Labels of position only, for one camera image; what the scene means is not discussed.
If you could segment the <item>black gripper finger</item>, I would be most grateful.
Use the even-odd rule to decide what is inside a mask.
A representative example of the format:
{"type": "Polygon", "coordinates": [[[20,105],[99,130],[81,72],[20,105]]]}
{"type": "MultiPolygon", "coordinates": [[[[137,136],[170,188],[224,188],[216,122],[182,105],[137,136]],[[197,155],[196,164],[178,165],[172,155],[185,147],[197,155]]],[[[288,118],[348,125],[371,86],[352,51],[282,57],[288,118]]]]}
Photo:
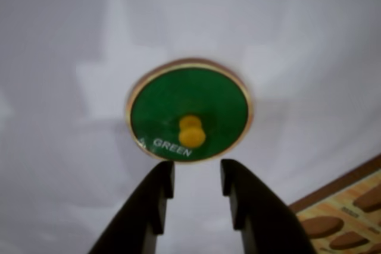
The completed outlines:
{"type": "Polygon", "coordinates": [[[233,228],[245,253],[315,253],[296,215],[247,167],[220,162],[221,187],[229,198],[233,228]]]}
{"type": "Polygon", "coordinates": [[[174,197],[174,163],[160,162],[130,195],[90,253],[155,253],[164,233],[167,201],[174,197]]]}

